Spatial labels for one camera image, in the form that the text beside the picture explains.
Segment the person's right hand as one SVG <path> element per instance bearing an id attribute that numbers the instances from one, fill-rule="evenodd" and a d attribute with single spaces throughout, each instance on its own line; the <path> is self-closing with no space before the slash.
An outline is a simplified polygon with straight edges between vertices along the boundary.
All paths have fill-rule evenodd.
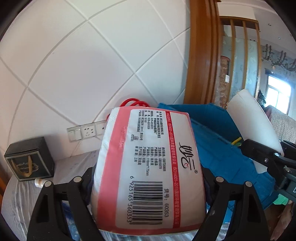
<path id="1" fill-rule="evenodd" d="M 292 219 L 292 205 L 293 202 L 289 201 L 285 206 L 283 213 L 280 216 L 280 220 L 278 221 L 270 240 L 278 240 L 278 238 L 283 234 L 287 226 L 289 225 Z"/>

